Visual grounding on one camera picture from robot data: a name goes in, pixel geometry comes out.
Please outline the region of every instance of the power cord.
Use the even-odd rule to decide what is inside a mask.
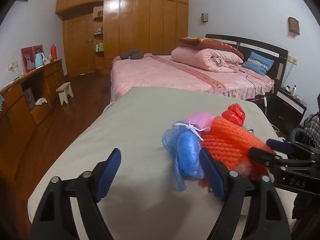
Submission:
[[[265,112],[264,112],[264,114],[265,114],[265,116],[267,117],[267,106],[268,106],[268,103],[267,103],[267,99],[266,99],[265,96],[263,96],[263,102],[264,102],[264,107],[265,107]],[[269,123],[271,124],[271,126],[272,126],[272,128],[273,128],[273,130],[274,130],[275,132],[280,132],[280,130],[279,130],[278,127],[276,127],[275,125],[273,125],[271,122],[269,122]]]
[[[245,79],[252,83],[252,85],[254,86],[254,91],[255,91],[256,94],[257,94],[256,86],[253,84],[252,81],[250,81],[250,80],[248,79],[248,76],[249,76],[249,75],[247,75],[247,76],[245,77]],[[267,98],[266,98],[265,96],[263,96],[263,103],[264,103],[264,107],[265,107],[264,114],[265,114],[265,116],[267,117],[267,106],[268,106],[268,103],[267,103]],[[272,126],[272,128],[273,128],[273,130],[274,130],[275,132],[280,132],[280,130],[279,130],[278,127],[276,127],[275,125],[273,125],[271,122],[269,122],[269,123],[271,124],[271,126]]]

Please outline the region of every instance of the gift bag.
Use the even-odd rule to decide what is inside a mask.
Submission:
[[[31,110],[32,108],[34,108],[36,105],[36,102],[35,102],[35,98],[33,97],[33,93],[32,93],[31,88],[24,90],[23,96],[26,100],[28,109]]]

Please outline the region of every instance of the small white stool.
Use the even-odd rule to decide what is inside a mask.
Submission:
[[[73,97],[73,92],[70,84],[71,82],[64,83],[57,89],[57,92],[59,93],[60,103],[62,105],[63,105],[63,101],[65,101],[66,104],[69,103],[68,95]]]

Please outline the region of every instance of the orange mesh netting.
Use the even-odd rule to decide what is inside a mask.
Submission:
[[[239,163],[251,164],[250,178],[258,179],[267,174],[262,165],[252,163],[247,157],[248,150],[256,147],[271,153],[273,150],[240,126],[217,116],[211,123],[209,132],[201,132],[204,139],[201,147],[206,147],[212,157],[222,161],[229,170],[235,169]]]

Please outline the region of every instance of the bed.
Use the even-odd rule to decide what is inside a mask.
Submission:
[[[270,97],[284,76],[288,51],[246,38],[207,34],[235,47],[248,59],[252,51],[274,60],[266,76],[240,68],[237,73],[216,73],[174,62],[171,56],[152,56],[140,60],[114,60],[111,72],[111,102],[118,100],[132,87],[168,87],[202,91],[232,98],[257,101]]]
[[[174,160],[161,136],[177,120],[197,111],[220,115],[232,103],[246,112],[245,124],[262,141],[278,138],[263,112],[252,102],[188,90],[134,87],[119,98],[56,160],[28,200],[32,221],[50,179],[78,177],[108,158],[117,147],[122,162],[106,198],[98,203],[115,240],[207,239],[223,203],[198,180],[186,180],[177,192]],[[277,189],[292,225],[296,194]],[[79,208],[71,198],[81,240],[87,239]],[[240,239],[246,217],[241,216],[234,239]]]

